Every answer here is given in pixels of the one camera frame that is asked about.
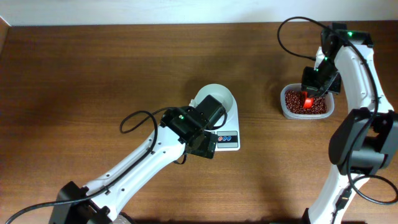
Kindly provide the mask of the orange plastic scoop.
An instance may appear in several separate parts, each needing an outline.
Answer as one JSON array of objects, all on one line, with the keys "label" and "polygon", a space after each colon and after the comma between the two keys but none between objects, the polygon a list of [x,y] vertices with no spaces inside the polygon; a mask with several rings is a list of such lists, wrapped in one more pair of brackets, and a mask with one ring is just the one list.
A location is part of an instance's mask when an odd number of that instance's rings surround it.
[{"label": "orange plastic scoop", "polygon": [[303,108],[310,109],[315,101],[314,98],[309,97],[307,91],[303,91],[302,96],[303,96]]}]

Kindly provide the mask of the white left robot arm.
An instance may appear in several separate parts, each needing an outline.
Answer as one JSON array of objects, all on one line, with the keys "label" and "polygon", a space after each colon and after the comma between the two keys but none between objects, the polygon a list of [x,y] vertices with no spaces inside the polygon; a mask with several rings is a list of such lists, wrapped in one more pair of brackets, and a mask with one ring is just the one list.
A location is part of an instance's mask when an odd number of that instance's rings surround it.
[{"label": "white left robot arm", "polygon": [[107,173],[78,187],[65,185],[57,195],[50,223],[112,223],[131,197],[153,176],[186,154],[211,159],[223,106],[164,108],[154,131],[133,152]]}]

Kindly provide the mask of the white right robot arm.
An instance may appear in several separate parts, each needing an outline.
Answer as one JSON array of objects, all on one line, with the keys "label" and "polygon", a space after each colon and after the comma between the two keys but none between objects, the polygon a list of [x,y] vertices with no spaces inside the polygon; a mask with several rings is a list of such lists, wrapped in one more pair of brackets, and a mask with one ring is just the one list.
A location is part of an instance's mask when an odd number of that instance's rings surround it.
[{"label": "white right robot arm", "polygon": [[323,27],[315,66],[303,71],[302,90],[310,96],[344,89],[348,115],[328,146],[332,163],[315,203],[303,214],[303,223],[341,223],[355,196],[379,205],[381,201],[360,191],[369,179],[391,181],[377,175],[397,150],[397,113],[388,102],[373,62],[373,41],[368,32],[349,30],[346,24]]}]

